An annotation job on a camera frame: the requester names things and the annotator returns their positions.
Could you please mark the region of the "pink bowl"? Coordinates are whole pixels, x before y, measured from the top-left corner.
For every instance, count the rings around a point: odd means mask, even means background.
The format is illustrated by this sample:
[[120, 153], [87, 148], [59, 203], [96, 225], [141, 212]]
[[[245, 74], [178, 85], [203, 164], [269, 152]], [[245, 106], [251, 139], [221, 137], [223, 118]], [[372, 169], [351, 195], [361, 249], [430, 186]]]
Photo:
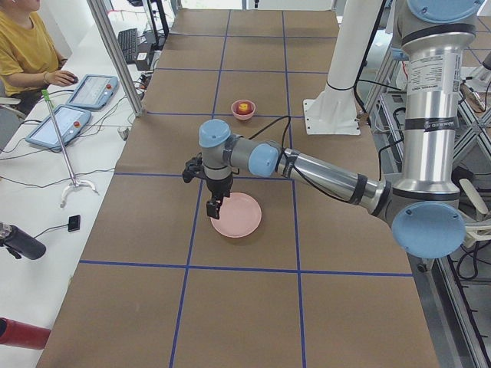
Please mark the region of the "pink bowl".
[[255, 110], [256, 105], [251, 100], [247, 99], [236, 100], [231, 106], [232, 115], [237, 120], [242, 121], [252, 118], [255, 114]]

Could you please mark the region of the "red apple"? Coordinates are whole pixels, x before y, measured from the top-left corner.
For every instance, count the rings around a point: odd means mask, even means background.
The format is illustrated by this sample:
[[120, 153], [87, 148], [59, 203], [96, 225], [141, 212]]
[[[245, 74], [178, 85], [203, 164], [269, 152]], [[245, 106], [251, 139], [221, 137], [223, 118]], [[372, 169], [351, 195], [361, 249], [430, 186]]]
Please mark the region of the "red apple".
[[249, 102], [242, 101], [236, 106], [236, 112], [240, 115], [247, 115], [253, 111], [253, 107]]

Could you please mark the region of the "pink plate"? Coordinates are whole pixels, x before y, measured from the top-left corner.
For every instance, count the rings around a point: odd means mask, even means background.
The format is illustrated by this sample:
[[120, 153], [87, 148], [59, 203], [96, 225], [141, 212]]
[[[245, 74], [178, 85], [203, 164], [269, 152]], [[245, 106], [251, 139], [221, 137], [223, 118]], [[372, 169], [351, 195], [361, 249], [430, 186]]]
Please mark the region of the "pink plate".
[[252, 234], [261, 220], [262, 210], [258, 202], [242, 192], [232, 192], [230, 197], [225, 197], [219, 219], [210, 219], [213, 228], [229, 238], [242, 238]]

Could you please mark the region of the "small black square device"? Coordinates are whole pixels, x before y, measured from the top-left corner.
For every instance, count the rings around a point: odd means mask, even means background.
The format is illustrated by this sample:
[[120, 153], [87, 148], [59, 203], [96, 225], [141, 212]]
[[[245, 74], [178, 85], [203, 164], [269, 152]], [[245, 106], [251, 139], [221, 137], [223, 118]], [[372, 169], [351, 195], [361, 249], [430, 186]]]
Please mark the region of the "small black square device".
[[68, 219], [68, 231], [75, 232], [78, 231], [81, 227], [81, 216], [80, 215], [72, 215]]

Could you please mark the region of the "upper blue teach pendant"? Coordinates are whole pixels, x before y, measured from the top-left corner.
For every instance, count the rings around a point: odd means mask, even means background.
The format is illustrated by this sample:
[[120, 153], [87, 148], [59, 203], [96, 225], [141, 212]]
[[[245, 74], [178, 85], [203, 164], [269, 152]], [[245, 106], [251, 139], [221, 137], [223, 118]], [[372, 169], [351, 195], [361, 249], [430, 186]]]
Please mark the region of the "upper blue teach pendant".
[[86, 110], [101, 110], [116, 92], [118, 84], [115, 76], [86, 74], [68, 98], [67, 105]]

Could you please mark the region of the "blue teach pendant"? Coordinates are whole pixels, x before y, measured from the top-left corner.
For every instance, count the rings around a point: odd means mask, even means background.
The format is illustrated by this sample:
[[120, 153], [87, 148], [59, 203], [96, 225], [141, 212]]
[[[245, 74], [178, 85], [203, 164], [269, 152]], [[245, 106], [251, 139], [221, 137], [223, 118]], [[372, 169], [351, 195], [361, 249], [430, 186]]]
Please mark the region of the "blue teach pendant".
[[86, 110], [101, 110], [116, 92], [118, 84], [115, 76], [86, 74], [68, 98], [67, 105]]
[[[64, 104], [54, 108], [54, 115], [65, 146], [78, 136], [91, 120], [89, 110]], [[43, 119], [25, 140], [35, 146], [48, 148], [55, 152], [61, 151], [58, 135], [50, 116]]]

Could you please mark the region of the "lower blue teach pendant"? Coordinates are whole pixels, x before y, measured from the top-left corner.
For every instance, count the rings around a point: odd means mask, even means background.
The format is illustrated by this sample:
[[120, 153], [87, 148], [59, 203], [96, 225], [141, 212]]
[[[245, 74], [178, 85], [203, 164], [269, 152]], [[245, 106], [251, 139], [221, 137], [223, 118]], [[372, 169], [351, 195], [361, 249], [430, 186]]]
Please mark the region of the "lower blue teach pendant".
[[[54, 115], [65, 146], [78, 136], [91, 120], [89, 110], [64, 104], [54, 108]], [[25, 140], [35, 146], [48, 148], [55, 152], [61, 151], [58, 135], [50, 116], [43, 119]]]

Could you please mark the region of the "black keyboard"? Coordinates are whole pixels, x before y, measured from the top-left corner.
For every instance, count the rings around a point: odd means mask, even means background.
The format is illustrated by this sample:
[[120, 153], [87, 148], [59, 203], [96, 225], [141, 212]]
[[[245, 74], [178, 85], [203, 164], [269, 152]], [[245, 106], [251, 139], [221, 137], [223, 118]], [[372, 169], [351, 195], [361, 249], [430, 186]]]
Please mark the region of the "black keyboard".
[[127, 64], [134, 64], [138, 55], [138, 33], [136, 28], [122, 30], [117, 35], [117, 41]]

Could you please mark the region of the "black water bottle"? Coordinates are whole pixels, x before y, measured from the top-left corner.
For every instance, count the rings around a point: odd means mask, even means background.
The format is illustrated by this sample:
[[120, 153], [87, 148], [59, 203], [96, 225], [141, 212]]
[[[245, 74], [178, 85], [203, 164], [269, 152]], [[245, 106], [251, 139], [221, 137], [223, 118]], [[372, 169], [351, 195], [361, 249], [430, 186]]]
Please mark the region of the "black water bottle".
[[46, 247], [36, 238], [30, 236], [19, 227], [1, 223], [1, 246], [16, 259], [22, 257], [36, 260], [46, 252]]

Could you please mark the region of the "metal reacher grabber stick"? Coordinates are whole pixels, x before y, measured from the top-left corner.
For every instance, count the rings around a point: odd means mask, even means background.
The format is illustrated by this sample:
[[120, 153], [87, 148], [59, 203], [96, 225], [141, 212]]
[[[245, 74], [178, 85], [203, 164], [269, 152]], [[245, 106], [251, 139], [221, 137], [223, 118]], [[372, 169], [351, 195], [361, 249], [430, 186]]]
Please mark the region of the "metal reacher grabber stick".
[[55, 131], [56, 136], [58, 138], [58, 143], [59, 143], [59, 145], [61, 147], [61, 152], [63, 154], [64, 161], [65, 161], [66, 166], [68, 168], [68, 173], [69, 173], [70, 180], [71, 180], [71, 184], [68, 184], [63, 189], [63, 192], [61, 194], [61, 204], [60, 204], [60, 207], [61, 208], [64, 208], [66, 206], [68, 195], [69, 195], [70, 192], [77, 191], [81, 187], [90, 187], [91, 190], [94, 191], [97, 195], [99, 194], [99, 192], [98, 192], [97, 187], [96, 187], [96, 185], [95, 185], [94, 182], [92, 182], [90, 180], [86, 180], [86, 179], [79, 179], [76, 176], [76, 174], [75, 174], [75, 172], [74, 172], [74, 170], [72, 168], [71, 161], [69, 159], [69, 156], [68, 156], [68, 153], [67, 153], [67, 150], [66, 150], [66, 147], [65, 147], [65, 144], [64, 144], [62, 135], [61, 135], [61, 131], [59, 129], [58, 122], [56, 120], [56, 116], [54, 114], [54, 110], [53, 110], [53, 106], [52, 106], [52, 103], [51, 103], [51, 99], [49, 97], [49, 93], [48, 93], [47, 90], [42, 89], [41, 90], [41, 94], [42, 94], [42, 96], [44, 98], [45, 103], [47, 104], [48, 112], [50, 114], [50, 117], [51, 117], [51, 120], [52, 120], [52, 124], [53, 124], [53, 127], [54, 127], [54, 131]]

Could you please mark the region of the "person in yellow shirt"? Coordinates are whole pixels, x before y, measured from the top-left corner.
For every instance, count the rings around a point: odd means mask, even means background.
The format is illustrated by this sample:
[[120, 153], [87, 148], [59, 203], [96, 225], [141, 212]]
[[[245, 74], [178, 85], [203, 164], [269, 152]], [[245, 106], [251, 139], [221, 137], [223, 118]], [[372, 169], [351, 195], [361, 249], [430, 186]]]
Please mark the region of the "person in yellow shirt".
[[50, 85], [68, 87], [63, 69], [67, 59], [56, 49], [38, 14], [39, 1], [1, 2], [1, 81], [7, 97], [18, 98], [17, 109], [29, 114]]

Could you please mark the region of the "red water bottle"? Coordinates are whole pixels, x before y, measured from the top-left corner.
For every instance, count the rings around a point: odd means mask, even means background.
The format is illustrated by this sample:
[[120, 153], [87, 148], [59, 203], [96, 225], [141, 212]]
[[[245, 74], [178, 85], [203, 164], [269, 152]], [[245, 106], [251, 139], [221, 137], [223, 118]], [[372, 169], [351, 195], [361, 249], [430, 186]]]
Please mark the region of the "red water bottle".
[[1, 318], [1, 345], [42, 350], [50, 334], [47, 328]]

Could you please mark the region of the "white pedestal base plate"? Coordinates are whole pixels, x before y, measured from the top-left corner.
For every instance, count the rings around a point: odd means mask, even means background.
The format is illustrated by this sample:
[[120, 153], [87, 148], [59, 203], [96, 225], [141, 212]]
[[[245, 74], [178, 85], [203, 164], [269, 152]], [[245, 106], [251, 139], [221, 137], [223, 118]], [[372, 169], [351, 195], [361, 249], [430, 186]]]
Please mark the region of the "white pedestal base plate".
[[308, 135], [361, 134], [352, 89], [326, 86], [315, 99], [303, 100], [302, 106]]

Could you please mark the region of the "aluminium frame post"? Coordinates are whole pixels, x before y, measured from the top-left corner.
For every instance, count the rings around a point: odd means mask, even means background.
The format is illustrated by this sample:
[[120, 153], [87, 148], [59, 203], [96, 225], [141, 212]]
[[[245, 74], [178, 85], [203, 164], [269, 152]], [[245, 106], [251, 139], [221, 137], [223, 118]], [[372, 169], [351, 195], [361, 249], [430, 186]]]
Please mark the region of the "aluminium frame post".
[[135, 117], [140, 117], [143, 112], [143, 105], [136, 92], [136, 88], [133, 84], [133, 78], [130, 75], [123, 53], [117, 42], [117, 36], [115, 35], [110, 19], [108, 18], [104, 2], [100, 0], [87, 0], [87, 4], [91, 10], [91, 14], [100, 33], [102, 42], [107, 50], [113, 66], [116, 69], [120, 84], [124, 89], [132, 111]]

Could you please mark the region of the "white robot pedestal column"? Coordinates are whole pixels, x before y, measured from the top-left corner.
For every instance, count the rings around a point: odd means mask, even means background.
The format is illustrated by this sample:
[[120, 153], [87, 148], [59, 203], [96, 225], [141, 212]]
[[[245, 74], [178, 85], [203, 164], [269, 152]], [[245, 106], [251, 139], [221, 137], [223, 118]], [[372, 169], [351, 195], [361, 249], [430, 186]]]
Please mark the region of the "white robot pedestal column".
[[384, 1], [346, 1], [326, 90], [345, 92], [354, 86], [372, 31], [377, 29], [377, 19], [383, 9]]

